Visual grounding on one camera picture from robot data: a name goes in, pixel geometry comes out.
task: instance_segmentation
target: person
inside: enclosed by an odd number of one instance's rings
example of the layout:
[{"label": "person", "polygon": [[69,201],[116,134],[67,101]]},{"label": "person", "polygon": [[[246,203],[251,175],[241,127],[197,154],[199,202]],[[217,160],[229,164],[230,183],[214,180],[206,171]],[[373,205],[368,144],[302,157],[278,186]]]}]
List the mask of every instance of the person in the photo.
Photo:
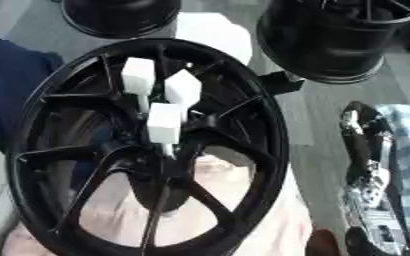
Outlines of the person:
[{"label": "person", "polygon": [[30,51],[0,39],[0,151],[5,152],[26,99],[62,63],[55,53]]}]

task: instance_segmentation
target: gray floor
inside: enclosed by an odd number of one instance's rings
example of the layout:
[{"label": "gray floor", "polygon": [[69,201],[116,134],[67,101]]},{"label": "gray floor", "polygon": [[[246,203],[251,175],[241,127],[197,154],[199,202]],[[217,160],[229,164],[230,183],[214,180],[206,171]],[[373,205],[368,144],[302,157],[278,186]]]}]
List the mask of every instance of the gray floor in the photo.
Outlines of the gray floor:
[{"label": "gray floor", "polygon": [[[184,11],[221,12],[254,35],[256,21],[266,0],[184,0]],[[80,34],[67,26],[49,0],[1,0],[0,37],[22,46],[60,53],[71,60],[109,40]],[[158,35],[169,34],[167,31]],[[250,67],[268,73],[277,69],[252,38],[254,56]],[[317,227],[343,237],[338,206],[348,158],[339,136],[338,116],[352,100],[368,104],[410,104],[410,54],[393,47],[386,64],[371,80],[345,86],[307,82],[295,93],[278,97],[289,127],[291,160],[300,189]]]}]

